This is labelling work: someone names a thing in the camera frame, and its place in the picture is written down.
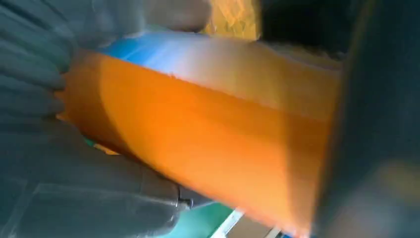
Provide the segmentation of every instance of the orange container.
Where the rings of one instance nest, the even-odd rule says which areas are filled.
[[[285,51],[203,39],[172,65],[176,77],[88,54],[66,75],[67,116],[89,137],[185,186],[307,234],[338,66]]]

